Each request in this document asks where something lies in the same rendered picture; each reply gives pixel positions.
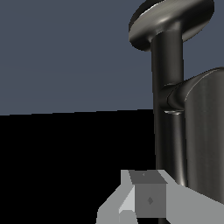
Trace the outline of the dark metal wide faucet part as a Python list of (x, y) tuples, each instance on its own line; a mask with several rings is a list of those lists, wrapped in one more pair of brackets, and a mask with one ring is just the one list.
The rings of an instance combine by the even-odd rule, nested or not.
[(224, 67), (164, 86), (159, 106), (171, 127), (175, 181), (224, 205)]

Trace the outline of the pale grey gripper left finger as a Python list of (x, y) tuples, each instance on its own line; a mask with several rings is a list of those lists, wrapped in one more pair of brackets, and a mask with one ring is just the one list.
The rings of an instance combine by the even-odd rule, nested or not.
[(149, 219), (149, 211), (137, 203), (136, 189), (130, 172), (121, 170), (121, 184), (98, 209), (96, 224), (139, 224), (138, 219)]

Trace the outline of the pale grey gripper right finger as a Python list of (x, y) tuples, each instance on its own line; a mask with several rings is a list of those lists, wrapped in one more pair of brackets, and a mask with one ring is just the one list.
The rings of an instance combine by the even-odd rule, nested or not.
[(171, 224), (224, 224), (224, 205), (179, 185), (164, 170), (149, 170), (155, 189), (149, 215), (166, 218)]

